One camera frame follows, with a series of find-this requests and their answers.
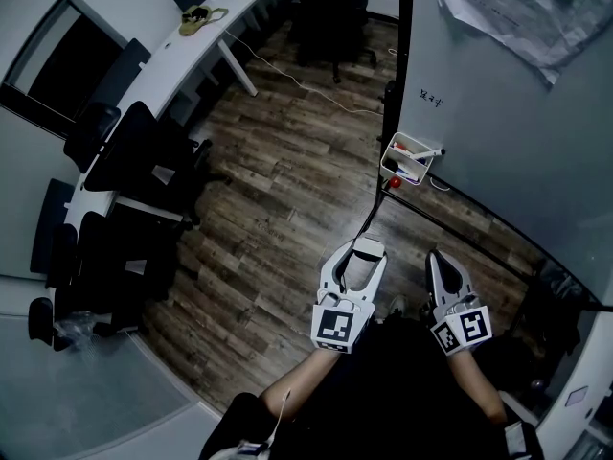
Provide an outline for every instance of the whiteboard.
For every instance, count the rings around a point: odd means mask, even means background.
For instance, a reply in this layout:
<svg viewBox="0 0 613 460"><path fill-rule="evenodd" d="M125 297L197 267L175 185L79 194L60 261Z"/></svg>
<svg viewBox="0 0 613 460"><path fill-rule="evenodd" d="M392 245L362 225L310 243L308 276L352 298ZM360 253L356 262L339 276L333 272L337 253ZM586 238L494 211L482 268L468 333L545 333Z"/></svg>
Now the whiteboard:
<svg viewBox="0 0 613 460"><path fill-rule="evenodd" d="M613 302L613 26L550 87L437 0L414 0L398 129L444 147L432 173Z"/></svg>

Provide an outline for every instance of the black office chair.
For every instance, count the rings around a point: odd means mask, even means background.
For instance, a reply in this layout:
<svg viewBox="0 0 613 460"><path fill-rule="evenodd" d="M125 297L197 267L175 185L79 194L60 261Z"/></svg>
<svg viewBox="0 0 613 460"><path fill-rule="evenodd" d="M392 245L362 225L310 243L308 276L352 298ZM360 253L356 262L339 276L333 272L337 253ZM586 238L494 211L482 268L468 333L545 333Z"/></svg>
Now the black office chair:
<svg viewBox="0 0 613 460"><path fill-rule="evenodd" d="M120 191L123 196L174 213L187 213L199 224L194 205L204 184L228 181L208 172L204 141L194 152L193 141L180 126L160 125L141 102L125 112L100 159L85 179L89 191ZM156 166L174 171L170 182L152 172Z"/></svg>
<svg viewBox="0 0 613 460"><path fill-rule="evenodd" d="M57 179L49 181L34 235L32 256L30 258L31 272L49 273L54 230L66 219L66 214L68 213L66 203L70 202L74 191L75 187L70 184Z"/></svg>
<svg viewBox="0 0 613 460"><path fill-rule="evenodd" d="M91 103L75 122L64 143L64 153L86 173L104 141L119 121L121 111L105 103Z"/></svg>
<svg viewBox="0 0 613 460"><path fill-rule="evenodd" d="M300 0L298 14L289 37L300 43L298 63L303 66L312 58L332 61L334 83L339 83L340 60L354 61L359 53L376 54L362 46L362 26L368 21L368 0Z"/></svg>
<svg viewBox="0 0 613 460"><path fill-rule="evenodd" d="M61 224L54 233L46 284L55 289L55 303L49 298L32 302L30 339L61 351L72 344L58 331L67 322L91 325L101 336L141 327L145 301L164 299L172 284L178 264L175 242L175 234L155 223L121 226L93 212L83 217L79 239L75 227ZM130 269L128 262L135 260L146 262L142 271ZM89 315L75 324L76 312Z"/></svg>

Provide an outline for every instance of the paper sheet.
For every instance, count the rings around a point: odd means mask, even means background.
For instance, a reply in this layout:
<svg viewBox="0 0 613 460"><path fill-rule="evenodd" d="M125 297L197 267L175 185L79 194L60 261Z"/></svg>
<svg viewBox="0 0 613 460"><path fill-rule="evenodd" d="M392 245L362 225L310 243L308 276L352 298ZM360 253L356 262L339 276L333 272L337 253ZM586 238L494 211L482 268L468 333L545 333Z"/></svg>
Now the paper sheet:
<svg viewBox="0 0 613 460"><path fill-rule="evenodd" d="M439 0L453 16L491 35L550 83L609 21L613 0Z"/></svg>

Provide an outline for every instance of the pen holder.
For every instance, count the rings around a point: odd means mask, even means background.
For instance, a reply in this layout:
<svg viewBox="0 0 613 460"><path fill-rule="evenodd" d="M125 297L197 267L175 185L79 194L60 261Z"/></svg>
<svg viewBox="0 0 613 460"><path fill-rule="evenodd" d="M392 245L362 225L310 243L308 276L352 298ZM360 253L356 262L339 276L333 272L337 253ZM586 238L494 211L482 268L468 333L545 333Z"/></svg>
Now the pen holder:
<svg viewBox="0 0 613 460"><path fill-rule="evenodd" d="M392 141L387 146L387 149L385 149L385 153L381 158L381 165L379 168L381 177L388 180L392 177L399 177L403 181L406 181L410 184L414 184L416 186L421 184L421 181L423 180L425 174L430 168L430 164L432 164L433 157L424 158L423 163L418 160L413 160L412 158L409 158L407 154L398 151L397 149L394 149L395 142L398 142L404 147L406 147L411 153L423 153L425 151L431 150L431 148L427 147L421 141L416 140L415 138L412 138L404 133L396 133L392 137ZM391 171L390 169L385 167L386 163L389 165L389 162L386 162L388 159L393 160L401 167L405 167L405 170L408 170L409 173L414 176L414 178L407 178L407 176L403 176L401 173Z"/></svg>

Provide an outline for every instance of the cloth on desk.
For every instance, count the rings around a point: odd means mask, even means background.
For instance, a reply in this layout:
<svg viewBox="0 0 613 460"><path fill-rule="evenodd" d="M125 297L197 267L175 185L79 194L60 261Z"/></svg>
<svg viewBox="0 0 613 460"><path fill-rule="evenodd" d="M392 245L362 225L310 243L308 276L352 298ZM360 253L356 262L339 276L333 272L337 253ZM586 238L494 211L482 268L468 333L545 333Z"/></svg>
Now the cloth on desk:
<svg viewBox="0 0 613 460"><path fill-rule="evenodd" d="M217 19L211 18L215 12L222 12L223 15ZM181 27L179 33L181 35L194 35L202 26L210 22L217 22L228 14L228 9L214 9L206 5L192 5L181 15Z"/></svg>

